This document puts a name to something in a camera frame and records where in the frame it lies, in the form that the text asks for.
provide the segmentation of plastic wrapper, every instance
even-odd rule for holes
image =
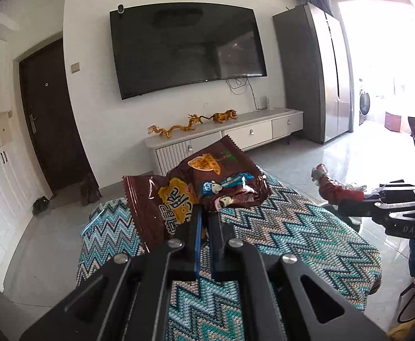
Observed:
[[[123,177],[127,203],[143,245],[150,251],[190,220],[193,204],[208,211],[251,207],[270,194],[266,176],[226,136],[184,159],[164,176]]]

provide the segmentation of wall-mounted tv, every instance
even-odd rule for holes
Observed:
[[[110,24],[123,99],[182,84],[267,75],[252,9],[160,3],[112,11]]]

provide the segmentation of door handle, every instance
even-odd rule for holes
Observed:
[[[37,133],[37,129],[36,129],[36,125],[34,123],[34,121],[37,119],[37,117],[33,117],[32,114],[30,114],[30,123],[31,123],[31,130],[33,131],[33,133]]]

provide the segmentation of dark brown door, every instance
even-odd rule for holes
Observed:
[[[81,182],[91,168],[70,104],[62,39],[20,62],[20,86],[28,130],[51,190]]]

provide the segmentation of pink box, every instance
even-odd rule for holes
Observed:
[[[400,132],[401,128],[401,115],[394,115],[391,113],[385,113],[384,126],[391,131]]]

